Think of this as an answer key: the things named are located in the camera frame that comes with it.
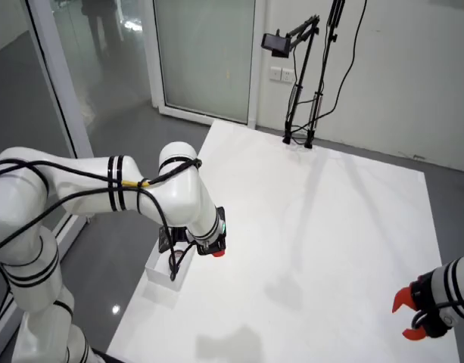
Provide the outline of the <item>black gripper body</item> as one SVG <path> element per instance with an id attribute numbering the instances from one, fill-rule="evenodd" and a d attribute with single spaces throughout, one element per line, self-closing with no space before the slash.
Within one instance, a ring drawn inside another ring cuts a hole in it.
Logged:
<path id="1" fill-rule="evenodd" d="M 200 256 L 212 255 L 212 253 L 216 251 L 226 250 L 226 239 L 224 237 L 219 237 L 211 244 L 198 244 L 196 250 Z"/>
<path id="2" fill-rule="evenodd" d="M 451 272 L 428 272 L 413 282 L 412 298 L 423 318 L 412 323 L 412 328 L 424 327 L 427 337 L 442 337 L 457 325 L 457 313 L 452 307 L 438 308 L 437 304 L 451 303 L 457 297 L 456 276 Z"/>

